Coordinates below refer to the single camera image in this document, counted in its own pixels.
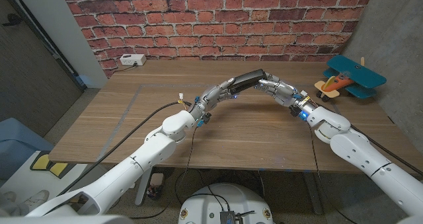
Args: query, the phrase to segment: blue chair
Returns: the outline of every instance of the blue chair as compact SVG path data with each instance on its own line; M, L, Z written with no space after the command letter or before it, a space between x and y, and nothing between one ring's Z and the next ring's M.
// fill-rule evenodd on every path
M53 147L14 118L0 122L0 179L9 179L35 151Z

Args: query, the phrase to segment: concrete wall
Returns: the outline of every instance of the concrete wall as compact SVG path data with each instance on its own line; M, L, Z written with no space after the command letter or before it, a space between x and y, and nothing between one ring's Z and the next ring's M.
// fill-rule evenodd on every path
M23 1L88 88L103 87L107 78L65 0Z
M342 54L387 78L376 99L423 153L423 0L370 0Z

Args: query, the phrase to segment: table leg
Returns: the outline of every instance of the table leg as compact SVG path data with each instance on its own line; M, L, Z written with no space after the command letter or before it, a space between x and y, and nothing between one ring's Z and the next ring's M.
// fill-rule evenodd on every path
M311 204L313 205L313 211L317 215L322 215L324 213L323 206L319 195L319 189L317 188L315 174L312 172L303 172L303 178L309 191Z
M143 203L145 191L148 187L152 170L153 168L147 169L144 172L144 174L141 176L141 180L139 181L137 196L135 198L135 205L139 206Z

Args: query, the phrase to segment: gray wall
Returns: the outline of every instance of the gray wall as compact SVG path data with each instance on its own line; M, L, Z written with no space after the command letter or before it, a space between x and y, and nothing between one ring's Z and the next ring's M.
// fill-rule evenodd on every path
M376 99L423 153L423 0L370 0L342 54L387 78Z

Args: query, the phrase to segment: wooden toy airplane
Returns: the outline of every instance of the wooden toy airplane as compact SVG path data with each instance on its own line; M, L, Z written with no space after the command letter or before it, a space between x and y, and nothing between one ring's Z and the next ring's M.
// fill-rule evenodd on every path
M317 97L322 98L323 102L330 98L338 97L338 89L345 89L358 98L369 98L376 94L373 88L386 83L386 78L382 75L364 67L364 57L361 59L361 65L338 55L327 62L330 67L323 72L328 77L328 81L319 81L315 83Z

